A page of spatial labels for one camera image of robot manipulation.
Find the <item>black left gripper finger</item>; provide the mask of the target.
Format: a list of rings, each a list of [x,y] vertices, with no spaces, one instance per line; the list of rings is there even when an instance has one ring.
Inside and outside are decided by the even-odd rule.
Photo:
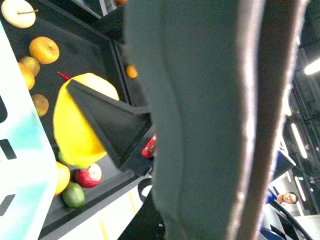
[[[150,170],[152,160],[142,156],[153,136],[148,107],[133,107],[114,100],[75,80],[66,89],[119,170],[135,173]]]

